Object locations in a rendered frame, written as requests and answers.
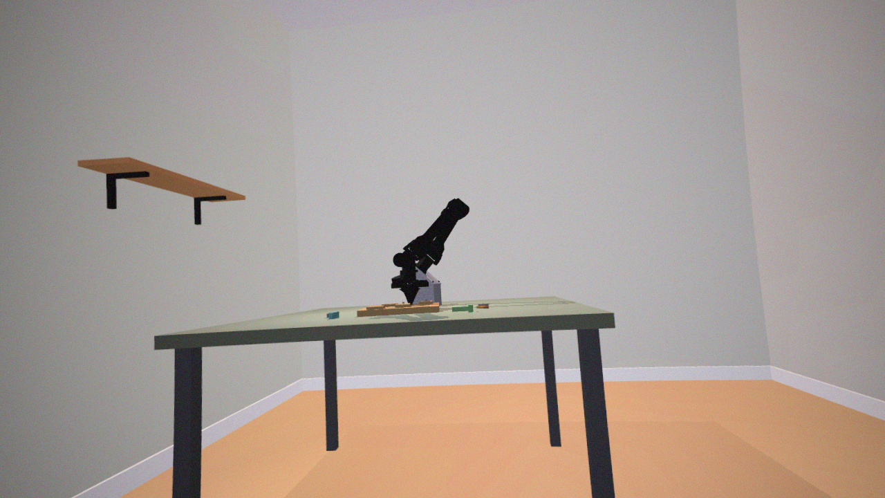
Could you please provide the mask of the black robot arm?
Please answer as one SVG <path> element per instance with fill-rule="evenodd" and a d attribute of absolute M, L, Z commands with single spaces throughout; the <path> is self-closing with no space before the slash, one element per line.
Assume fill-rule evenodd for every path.
<path fill-rule="evenodd" d="M 394 255 L 394 264 L 402 268 L 418 268 L 426 274 L 432 264 L 439 264 L 445 251 L 445 241 L 451 235 L 458 220 L 467 216 L 469 207 L 460 199 L 448 202 L 447 207 L 440 213 L 438 219 L 425 231 L 424 235 L 416 237 L 409 245 L 402 247 L 404 252 Z M 410 249 L 409 249 L 410 247 Z M 432 259 L 431 259 L 432 258 Z M 418 261 L 418 263 L 416 263 Z M 402 286 L 411 283 L 410 273 L 396 275 L 391 278 L 393 286 Z"/>

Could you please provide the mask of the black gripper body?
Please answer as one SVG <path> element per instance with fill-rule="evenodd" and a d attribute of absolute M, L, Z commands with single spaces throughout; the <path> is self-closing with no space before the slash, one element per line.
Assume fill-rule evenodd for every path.
<path fill-rule="evenodd" d="M 393 286 L 393 283 L 392 283 L 391 284 L 392 288 L 405 289 L 405 288 L 429 287 L 429 281 L 416 279 L 416 273 L 418 273 L 418 269 L 416 269 L 416 268 L 402 268 L 400 273 L 402 273 L 402 274 L 410 273 L 411 283 L 406 282 L 406 283 L 402 284 L 402 286 Z"/>

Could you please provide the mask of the orange square puzzle board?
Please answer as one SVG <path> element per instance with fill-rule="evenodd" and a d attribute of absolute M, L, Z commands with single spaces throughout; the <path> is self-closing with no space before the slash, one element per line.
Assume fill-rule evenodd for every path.
<path fill-rule="evenodd" d="M 357 310 L 357 316 L 422 314 L 439 312 L 439 310 L 439 303 L 428 302 L 425 299 L 424 302 L 412 305 L 411 303 L 405 304 L 402 302 L 402 304 L 392 303 L 382 304 L 381 306 L 367 306 L 367 308 Z"/>

